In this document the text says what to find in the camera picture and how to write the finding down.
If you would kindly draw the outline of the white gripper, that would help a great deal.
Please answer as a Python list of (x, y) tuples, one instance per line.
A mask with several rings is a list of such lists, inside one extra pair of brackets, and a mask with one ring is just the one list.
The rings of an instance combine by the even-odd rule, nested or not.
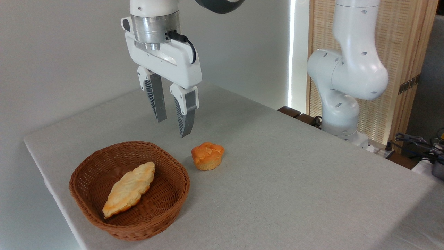
[(149, 44), (136, 40), (131, 17), (121, 19), (131, 59), (138, 65), (140, 88), (147, 93), (155, 118), (160, 123), (167, 119), (161, 77), (171, 81), (170, 92), (176, 104), (181, 138), (192, 131), (195, 111), (199, 108), (198, 87), (202, 71), (198, 54), (193, 61), (193, 49), (187, 42), (172, 40), (152, 50)]

